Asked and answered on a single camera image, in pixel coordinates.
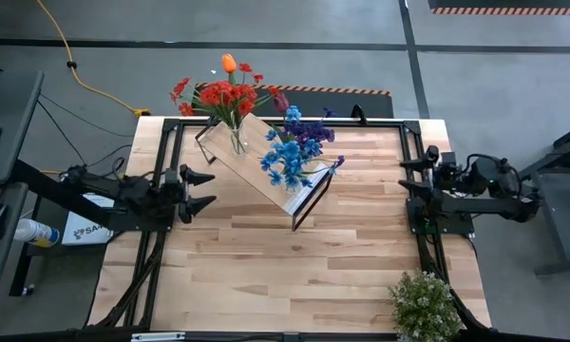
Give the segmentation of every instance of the wooden table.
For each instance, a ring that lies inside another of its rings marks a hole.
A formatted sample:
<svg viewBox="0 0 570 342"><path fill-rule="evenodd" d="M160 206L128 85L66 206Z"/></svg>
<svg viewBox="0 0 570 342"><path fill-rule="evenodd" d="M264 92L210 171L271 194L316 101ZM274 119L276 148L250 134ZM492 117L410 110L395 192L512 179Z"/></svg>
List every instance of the wooden table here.
<svg viewBox="0 0 570 342"><path fill-rule="evenodd" d="M154 168L163 119L140 118L127 175ZM444 121L420 125L425 146L450 150ZM336 141L324 152L347 160L293 233L278 206L220 161L207 164L194 140L199 131L186 127L180 163L216 175L191 191L218 199L192 224L177 218L167 237L152 330L393 332L387 287L402 272L420 268L405 214L408 193L397 184L405 178L398 132L336 128ZM89 324L104 318L129 285L139 239L139 233L125 233L107 247ZM490 326L470 244L444 236L444 248L453 288Z"/></svg>

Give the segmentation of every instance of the green plant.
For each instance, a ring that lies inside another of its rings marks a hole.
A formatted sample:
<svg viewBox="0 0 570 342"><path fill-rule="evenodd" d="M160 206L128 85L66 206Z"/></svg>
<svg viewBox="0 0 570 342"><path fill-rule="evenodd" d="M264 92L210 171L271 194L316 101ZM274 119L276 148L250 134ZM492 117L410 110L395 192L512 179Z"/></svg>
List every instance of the green plant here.
<svg viewBox="0 0 570 342"><path fill-rule="evenodd" d="M389 292L394 299L395 328L410 342L449 341L462 328L449 285L434 274L403 272Z"/></svg>

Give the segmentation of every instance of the orange tulip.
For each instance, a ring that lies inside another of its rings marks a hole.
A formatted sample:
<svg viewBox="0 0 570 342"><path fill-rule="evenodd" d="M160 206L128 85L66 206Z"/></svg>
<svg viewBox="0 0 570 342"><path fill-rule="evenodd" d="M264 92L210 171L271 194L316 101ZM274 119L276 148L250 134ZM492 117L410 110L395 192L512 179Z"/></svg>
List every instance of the orange tulip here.
<svg viewBox="0 0 570 342"><path fill-rule="evenodd" d="M224 68L224 71L228 73L237 71L237 62L235 62L235 59L232 58L230 53L221 56L221 66Z"/></svg>

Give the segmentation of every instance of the warning stripe tape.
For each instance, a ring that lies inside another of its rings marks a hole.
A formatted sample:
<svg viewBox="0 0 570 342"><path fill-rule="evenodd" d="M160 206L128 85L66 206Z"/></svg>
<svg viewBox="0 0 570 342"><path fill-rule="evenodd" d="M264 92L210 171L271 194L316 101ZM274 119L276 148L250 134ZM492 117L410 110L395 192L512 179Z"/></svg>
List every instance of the warning stripe tape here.
<svg viewBox="0 0 570 342"><path fill-rule="evenodd" d="M476 14L476 15L570 15L568 9L547 8L438 8L430 10L433 14Z"/></svg>
<svg viewBox="0 0 570 342"><path fill-rule="evenodd" d="M196 87L204 87L209 85L207 82L200 82ZM338 88L328 86L301 86L301 85L250 85L255 89L268 89L273 86L279 90L295 90L295 91L314 91L314 92L331 92L331 93L352 93L352 94L370 94L370 95L386 95L390 96L388 90L376 89L354 89L354 88Z"/></svg>

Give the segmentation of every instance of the concrete floor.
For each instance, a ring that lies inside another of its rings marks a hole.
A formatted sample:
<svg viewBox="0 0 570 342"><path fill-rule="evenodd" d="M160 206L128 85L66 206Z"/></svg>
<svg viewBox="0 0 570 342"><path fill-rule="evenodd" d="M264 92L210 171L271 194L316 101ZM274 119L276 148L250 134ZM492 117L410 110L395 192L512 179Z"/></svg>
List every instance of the concrete floor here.
<svg viewBox="0 0 570 342"><path fill-rule="evenodd" d="M68 38L242 43L404 44L397 0L46 0ZM408 0L416 44L570 46L570 16L437 16L426 0ZM0 37L56 38L35 1L0 1ZM406 51L332 49L75 48L81 76L157 115L177 115L167 92L185 75L216 79L219 56L233 53L273 84L384 88L395 117L418 118ZM431 118L445 119L459 160L472 152L507 157L519 169L570 130L570 54L419 53ZM0 67L42 69L43 93L102 127L130 134L124 108L71 78L60 47L0 47ZM97 132L48 105L83 156L95 161L130 138ZM40 169L78 162L45 113L37 110L22 159ZM105 171L109 163L100 164ZM477 249L493 326L504 332L570 338L570 274L537 279L556 261L542 216L518 224L476 219ZM35 295L7 297L20 245L13 246L0 288L0 334L80 328L101 255L34 261Z"/></svg>

